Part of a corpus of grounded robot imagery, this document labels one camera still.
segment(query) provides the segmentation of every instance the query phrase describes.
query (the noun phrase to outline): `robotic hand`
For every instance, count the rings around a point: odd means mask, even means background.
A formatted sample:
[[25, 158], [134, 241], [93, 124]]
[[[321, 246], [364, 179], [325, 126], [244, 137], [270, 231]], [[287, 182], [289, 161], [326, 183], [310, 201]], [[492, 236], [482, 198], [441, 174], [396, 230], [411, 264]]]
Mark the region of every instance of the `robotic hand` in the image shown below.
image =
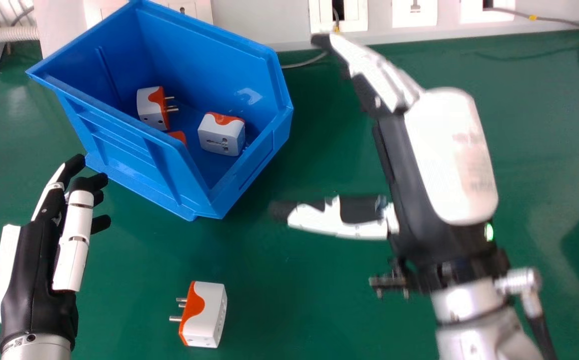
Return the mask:
[[[304, 231], [388, 240], [392, 271], [369, 284], [379, 297], [390, 290], [431, 297], [441, 360], [555, 360], [538, 271], [510, 270], [496, 246], [498, 192], [472, 96], [457, 88], [423, 89], [340, 34], [315, 34], [312, 44], [340, 60], [361, 107], [376, 121], [372, 132], [391, 202], [383, 195], [275, 202], [271, 216]], [[523, 333], [511, 296], [520, 296], [540, 352]]]
[[69, 360], [79, 330], [80, 290], [90, 235], [110, 227], [93, 218], [107, 175], [72, 177], [83, 155], [62, 164], [26, 225], [6, 225], [0, 243], [1, 360]]

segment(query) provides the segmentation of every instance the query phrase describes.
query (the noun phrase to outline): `black port opening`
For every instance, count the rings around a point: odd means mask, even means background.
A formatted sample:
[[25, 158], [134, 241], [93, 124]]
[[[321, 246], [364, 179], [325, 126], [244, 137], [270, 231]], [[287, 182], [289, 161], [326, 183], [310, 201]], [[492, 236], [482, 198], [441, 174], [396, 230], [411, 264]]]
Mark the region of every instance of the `black port opening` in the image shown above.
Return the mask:
[[[344, 0], [331, 0], [331, 8], [336, 10], [338, 13], [338, 19], [340, 21], [345, 20], [345, 3]], [[334, 12], [331, 12], [331, 20], [336, 21]]]

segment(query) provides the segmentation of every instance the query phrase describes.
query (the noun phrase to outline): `blue plastic bin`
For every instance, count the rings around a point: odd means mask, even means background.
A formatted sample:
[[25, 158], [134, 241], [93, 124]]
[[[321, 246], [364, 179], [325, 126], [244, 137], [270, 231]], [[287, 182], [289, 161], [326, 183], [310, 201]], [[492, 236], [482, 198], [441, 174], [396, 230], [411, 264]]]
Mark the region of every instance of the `blue plastic bin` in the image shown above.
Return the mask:
[[[56, 93], [90, 168], [188, 221], [222, 219], [290, 134], [292, 102], [271, 48], [148, 1], [27, 74]], [[175, 97], [171, 131], [184, 131], [187, 147], [138, 120], [136, 91], [159, 85]], [[205, 112], [244, 119], [240, 156], [202, 150]]]

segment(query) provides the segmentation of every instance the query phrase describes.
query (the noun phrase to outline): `white flexible conduit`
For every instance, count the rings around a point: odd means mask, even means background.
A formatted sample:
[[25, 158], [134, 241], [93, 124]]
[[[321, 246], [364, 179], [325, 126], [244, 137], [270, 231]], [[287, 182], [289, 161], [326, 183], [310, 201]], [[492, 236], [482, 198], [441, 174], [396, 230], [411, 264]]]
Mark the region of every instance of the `white flexible conduit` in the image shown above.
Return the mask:
[[36, 26], [0, 27], [0, 43], [38, 40], [39, 29]]

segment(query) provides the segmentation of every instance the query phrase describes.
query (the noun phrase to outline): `white wall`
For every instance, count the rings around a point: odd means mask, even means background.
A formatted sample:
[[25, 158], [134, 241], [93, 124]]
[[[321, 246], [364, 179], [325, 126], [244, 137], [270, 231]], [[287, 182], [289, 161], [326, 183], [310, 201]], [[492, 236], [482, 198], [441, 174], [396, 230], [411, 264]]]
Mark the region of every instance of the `white wall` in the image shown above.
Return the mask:
[[[11, 22], [16, 14], [20, 14], [21, 9], [31, 5], [31, 2], [32, 0], [0, 0], [0, 22]], [[56, 29], [54, 26], [48, 30], [39, 29], [42, 36], [52, 34], [56, 39], [73, 39], [86, 29], [82, 25], [83, 21], [77, 18], [78, 12], [74, 11], [76, 8], [82, 9], [84, 0], [35, 2], [36, 14], [33, 15], [37, 19], [51, 19], [56, 25], [70, 24], [68, 29]], [[51, 4], [51, 11], [40, 9], [48, 4]], [[511, 22], [461, 24], [459, 6], [460, 0], [438, 0], [438, 25], [393, 29], [392, 0], [368, 0], [368, 31], [350, 32], [348, 36], [359, 39], [361, 43], [380, 44], [570, 28], [559, 23], [531, 22], [518, 16]], [[516, 9], [541, 16], [579, 21], [579, 0], [516, 0]], [[308, 0], [212, 0], [212, 13], [215, 25], [267, 44], [278, 51], [310, 48]], [[24, 19], [23, 23], [33, 24], [34, 16]]]

